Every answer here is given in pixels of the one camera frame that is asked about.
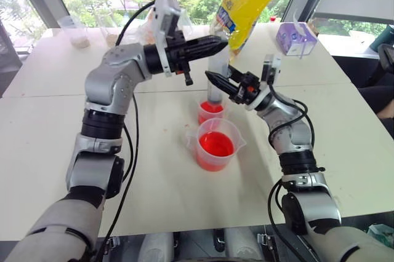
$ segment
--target person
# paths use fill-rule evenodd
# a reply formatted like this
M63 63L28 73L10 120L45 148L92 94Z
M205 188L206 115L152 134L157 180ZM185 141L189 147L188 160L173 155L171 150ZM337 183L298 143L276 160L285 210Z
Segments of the person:
M375 85L358 91L394 139L394 85Z

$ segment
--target plastic bag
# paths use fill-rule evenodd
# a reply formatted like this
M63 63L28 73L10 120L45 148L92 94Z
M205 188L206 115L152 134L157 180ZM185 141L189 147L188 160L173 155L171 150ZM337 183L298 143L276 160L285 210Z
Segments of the plastic bag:
M373 224L368 227L367 234L379 242L394 248L394 229L384 224Z
M245 45L261 11L271 0L223 0L211 25L211 34L224 30L236 55Z

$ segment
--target cup handle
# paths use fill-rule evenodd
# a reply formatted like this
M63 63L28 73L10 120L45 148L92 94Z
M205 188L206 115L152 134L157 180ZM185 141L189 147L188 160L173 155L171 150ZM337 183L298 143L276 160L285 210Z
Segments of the cup handle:
M239 146L238 146L238 150L241 149L242 147L244 147L246 145L246 141L244 138L240 138L239 139Z
M186 134L186 147L190 150L194 150L197 144L197 132L196 131L187 131Z

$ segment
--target label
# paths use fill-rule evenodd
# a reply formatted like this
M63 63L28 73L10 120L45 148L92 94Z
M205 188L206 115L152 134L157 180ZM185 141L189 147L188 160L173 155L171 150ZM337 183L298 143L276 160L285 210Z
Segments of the label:
M235 30L236 25L222 6L220 6L219 10L217 11L216 19L221 25L227 27L230 33Z

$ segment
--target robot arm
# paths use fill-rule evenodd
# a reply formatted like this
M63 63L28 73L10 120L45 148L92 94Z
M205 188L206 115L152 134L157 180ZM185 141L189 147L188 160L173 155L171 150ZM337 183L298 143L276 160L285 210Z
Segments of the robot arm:
M273 94L272 85L279 73L280 58L267 55L261 81L252 73L240 73L230 66L229 78L206 71L208 79L229 94L237 104L256 110L269 126L268 139L279 155L287 190L282 198L286 225L303 236L322 261L391 261L394 251L356 228L341 226L339 210L313 156L311 130L302 120L291 123L301 112L290 105L294 101Z
M89 261L105 199L121 188L124 160L116 154L135 86L163 72L183 73L186 84L192 84L188 62L214 55L227 45L217 36L185 41L176 29L180 9L174 0L156 0L154 12L157 46L114 47L89 73L82 129L66 175L68 194L44 212L7 262Z

